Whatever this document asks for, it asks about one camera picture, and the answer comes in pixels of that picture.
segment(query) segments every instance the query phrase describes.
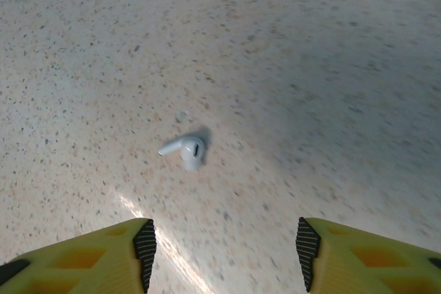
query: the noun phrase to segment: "earbud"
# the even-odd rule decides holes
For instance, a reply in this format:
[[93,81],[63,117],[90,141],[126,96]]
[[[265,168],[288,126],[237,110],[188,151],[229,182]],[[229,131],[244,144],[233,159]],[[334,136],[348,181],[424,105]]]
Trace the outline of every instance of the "earbud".
[[202,139],[194,136],[180,137],[166,143],[158,153],[165,156],[178,149],[181,149],[185,170],[198,170],[201,167],[205,154],[205,144]]

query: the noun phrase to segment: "white earbud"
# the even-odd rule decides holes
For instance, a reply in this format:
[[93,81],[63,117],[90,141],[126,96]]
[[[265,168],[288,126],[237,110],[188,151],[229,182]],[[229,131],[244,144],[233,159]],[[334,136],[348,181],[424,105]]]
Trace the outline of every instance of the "white earbud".
[[202,139],[194,136],[184,136],[166,143],[159,149],[159,155],[165,156],[181,149],[185,170],[198,170],[202,165],[205,154],[205,144]]

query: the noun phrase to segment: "wireless earbud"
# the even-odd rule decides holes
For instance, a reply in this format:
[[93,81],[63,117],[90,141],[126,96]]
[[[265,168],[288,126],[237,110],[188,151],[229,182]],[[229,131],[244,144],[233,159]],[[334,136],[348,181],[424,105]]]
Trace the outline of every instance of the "wireless earbud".
[[202,139],[194,136],[184,136],[169,141],[159,149],[159,155],[165,156],[181,149],[185,170],[198,170],[205,155],[205,144]]

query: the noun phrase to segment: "floor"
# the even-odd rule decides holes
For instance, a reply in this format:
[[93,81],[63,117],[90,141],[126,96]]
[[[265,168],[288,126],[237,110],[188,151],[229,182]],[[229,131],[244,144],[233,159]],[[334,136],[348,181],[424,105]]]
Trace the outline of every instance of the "floor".
[[[440,250],[441,0],[0,0],[0,262],[153,218],[149,293],[304,293],[300,216]],[[198,132],[187,172],[158,148]]]

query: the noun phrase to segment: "terrazzo floor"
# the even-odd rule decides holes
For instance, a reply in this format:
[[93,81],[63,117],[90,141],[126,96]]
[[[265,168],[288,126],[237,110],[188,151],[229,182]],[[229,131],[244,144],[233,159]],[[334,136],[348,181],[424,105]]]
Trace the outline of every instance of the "terrazzo floor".
[[[0,0],[0,262],[153,218],[149,293],[304,293],[300,216],[440,251],[441,0]],[[208,142],[186,172],[158,148]]]

